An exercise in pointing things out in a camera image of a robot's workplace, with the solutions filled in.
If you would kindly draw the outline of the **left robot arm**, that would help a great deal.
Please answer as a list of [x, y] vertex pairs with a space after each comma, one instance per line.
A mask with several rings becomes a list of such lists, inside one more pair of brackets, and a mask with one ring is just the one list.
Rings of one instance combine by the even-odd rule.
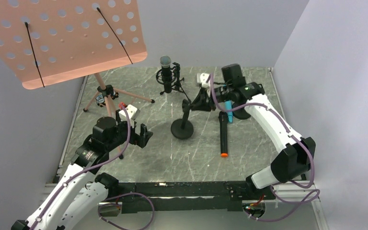
[[112, 162], [109, 153], [122, 144], [144, 148], [153, 133], [145, 124], [135, 132], [140, 110], [120, 106], [116, 117], [101, 117], [92, 133], [77, 148], [64, 175], [40, 207], [13, 230], [71, 230], [97, 204], [118, 190], [119, 181], [99, 169]]

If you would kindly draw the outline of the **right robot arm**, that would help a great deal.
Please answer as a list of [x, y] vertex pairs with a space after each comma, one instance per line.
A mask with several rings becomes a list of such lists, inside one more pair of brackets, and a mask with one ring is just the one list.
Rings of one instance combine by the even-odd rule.
[[199, 94], [192, 108], [201, 111], [219, 109], [220, 103], [237, 104], [231, 112], [244, 109], [262, 127], [274, 144], [277, 155], [269, 166], [246, 178], [252, 190], [262, 190], [272, 185], [291, 182], [295, 177], [310, 172], [314, 176], [316, 143], [311, 137], [303, 137], [277, 112], [268, 99], [262, 84], [247, 83], [239, 64], [222, 67], [224, 83], [215, 87], [212, 73], [198, 73], [196, 83]]

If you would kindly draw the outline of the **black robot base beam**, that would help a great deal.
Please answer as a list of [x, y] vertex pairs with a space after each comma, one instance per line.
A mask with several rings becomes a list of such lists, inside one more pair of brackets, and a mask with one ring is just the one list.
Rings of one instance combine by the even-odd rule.
[[108, 189], [111, 203], [121, 203], [123, 214], [152, 210], [242, 211], [249, 203], [275, 199], [269, 188], [253, 190], [246, 181], [122, 183], [107, 173], [94, 180]]

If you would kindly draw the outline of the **black shock mount tripod stand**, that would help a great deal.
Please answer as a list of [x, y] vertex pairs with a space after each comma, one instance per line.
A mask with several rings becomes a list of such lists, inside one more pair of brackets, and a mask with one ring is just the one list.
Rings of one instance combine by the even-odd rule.
[[160, 92], [160, 95], [171, 93], [174, 90], [183, 93], [190, 102], [190, 98], [182, 87], [184, 78], [180, 77], [180, 64], [172, 62], [169, 56], [162, 56], [160, 58], [160, 65], [161, 69], [155, 75], [157, 83], [163, 86], [163, 91]]

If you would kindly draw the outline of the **black microphone silver grille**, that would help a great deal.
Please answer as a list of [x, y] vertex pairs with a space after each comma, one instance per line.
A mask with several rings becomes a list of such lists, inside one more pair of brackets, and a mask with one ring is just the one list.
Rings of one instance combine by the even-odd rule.
[[172, 72], [171, 72], [171, 58], [169, 56], [162, 56], [160, 58], [161, 64], [161, 81], [163, 83], [164, 91], [160, 92], [160, 95], [164, 93], [172, 92]]

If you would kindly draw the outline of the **black round-base mic stand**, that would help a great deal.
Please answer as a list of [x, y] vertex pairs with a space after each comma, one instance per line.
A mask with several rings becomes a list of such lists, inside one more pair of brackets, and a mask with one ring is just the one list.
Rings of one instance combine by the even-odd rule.
[[183, 117], [176, 119], [171, 124], [171, 133], [174, 137], [184, 140], [189, 139], [194, 133], [194, 127], [188, 120], [191, 111], [190, 101], [184, 99], [182, 102]]

